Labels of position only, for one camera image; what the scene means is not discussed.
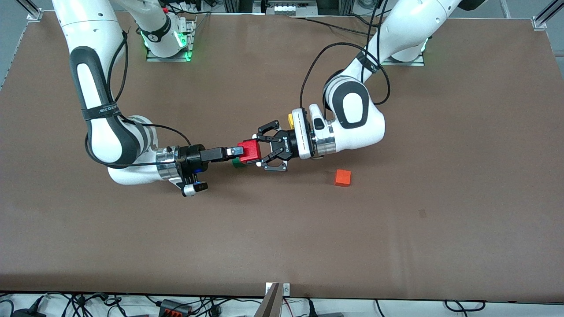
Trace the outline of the black power strip orange switches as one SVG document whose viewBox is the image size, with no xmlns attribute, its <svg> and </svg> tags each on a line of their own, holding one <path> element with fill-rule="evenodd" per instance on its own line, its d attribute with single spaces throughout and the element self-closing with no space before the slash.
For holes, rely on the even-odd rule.
<svg viewBox="0 0 564 317">
<path fill-rule="evenodd" d="M 189 304 L 169 299 L 158 301 L 157 306 L 159 307 L 158 317 L 189 317 L 192 313 L 192 307 Z"/>
</svg>

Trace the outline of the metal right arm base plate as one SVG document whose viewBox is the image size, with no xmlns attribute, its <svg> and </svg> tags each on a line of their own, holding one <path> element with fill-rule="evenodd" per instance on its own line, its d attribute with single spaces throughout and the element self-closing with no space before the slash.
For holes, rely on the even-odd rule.
<svg viewBox="0 0 564 317">
<path fill-rule="evenodd" d="M 141 31 L 147 48 L 147 61 L 189 62 L 192 58 L 196 21 L 167 17 L 158 30 Z"/>
</svg>

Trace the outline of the grey device white connectors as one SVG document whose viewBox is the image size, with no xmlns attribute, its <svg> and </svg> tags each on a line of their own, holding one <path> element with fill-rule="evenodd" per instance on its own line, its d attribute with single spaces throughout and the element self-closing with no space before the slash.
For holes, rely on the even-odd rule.
<svg viewBox="0 0 564 317">
<path fill-rule="evenodd" d="M 267 15 L 306 18 L 318 14 L 318 0 L 260 0 L 260 9 Z"/>
</svg>

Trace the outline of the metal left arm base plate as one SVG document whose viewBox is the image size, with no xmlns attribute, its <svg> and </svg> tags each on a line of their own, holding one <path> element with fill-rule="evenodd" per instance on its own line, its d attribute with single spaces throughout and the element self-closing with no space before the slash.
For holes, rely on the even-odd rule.
<svg viewBox="0 0 564 317">
<path fill-rule="evenodd" d="M 382 64 L 384 66 L 424 66 L 423 52 L 427 41 L 428 39 L 425 39 L 424 42 L 417 46 L 393 54 L 384 60 Z"/>
</svg>

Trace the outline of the red wooden cube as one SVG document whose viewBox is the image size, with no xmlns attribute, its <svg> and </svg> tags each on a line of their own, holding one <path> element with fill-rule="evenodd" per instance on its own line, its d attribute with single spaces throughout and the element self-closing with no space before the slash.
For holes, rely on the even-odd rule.
<svg viewBox="0 0 564 317">
<path fill-rule="evenodd" d="M 238 147 L 242 147 L 242 155 L 238 157 L 238 160 L 242 164 L 252 164 L 261 159 L 261 151 L 258 140 L 248 139 L 237 144 Z"/>
</svg>

